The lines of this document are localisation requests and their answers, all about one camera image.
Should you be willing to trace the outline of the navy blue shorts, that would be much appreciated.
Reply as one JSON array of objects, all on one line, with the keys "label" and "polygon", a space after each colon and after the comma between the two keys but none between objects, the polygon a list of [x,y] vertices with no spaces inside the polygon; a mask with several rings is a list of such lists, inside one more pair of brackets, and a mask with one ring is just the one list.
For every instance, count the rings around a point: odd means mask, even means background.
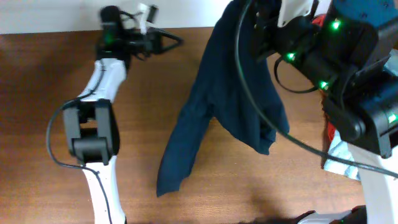
[{"label": "navy blue shorts", "polygon": [[[275,129],[254,110],[238,77],[234,59],[235,35],[244,4],[244,1],[231,1],[214,26],[190,95],[165,147],[157,174],[157,197],[178,191],[183,180],[191,174],[212,118],[259,154],[268,155],[276,141]],[[288,132],[287,115],[267,63],[255,61],[249,51],[254,19],[255,13],[249,9],[239,35],[238,52],[245,80],[263,113],[281,130]]]}]

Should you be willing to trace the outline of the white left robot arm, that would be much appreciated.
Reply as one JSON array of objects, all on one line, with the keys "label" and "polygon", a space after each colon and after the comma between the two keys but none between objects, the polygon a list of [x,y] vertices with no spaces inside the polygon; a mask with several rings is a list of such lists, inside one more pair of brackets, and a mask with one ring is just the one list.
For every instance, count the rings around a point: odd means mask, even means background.
[{"label": "white left robot arm", "polygon": [[120,138],[113,103],[131,59],[145,60],[183,44],[152,26],[158,10],[145,4],[135,14],[117,6],[100,10],[103,33],[96,43],[94,72],[85,89],[61,109],[68,149],[87,180],[95,223],[127,223],[116,178]]}]

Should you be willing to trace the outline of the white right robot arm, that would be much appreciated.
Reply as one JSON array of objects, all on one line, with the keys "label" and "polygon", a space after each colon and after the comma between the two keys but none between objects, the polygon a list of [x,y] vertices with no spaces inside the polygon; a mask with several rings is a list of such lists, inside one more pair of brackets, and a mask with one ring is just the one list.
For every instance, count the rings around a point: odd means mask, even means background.
[{"label": "white right robot arm", "polygon": [[253,55],[280,54],[326,95],[323,110],[358,168],[368,223],[397,222],[397,3],[335,0],[322,26],[316,1],[248,1]]}]

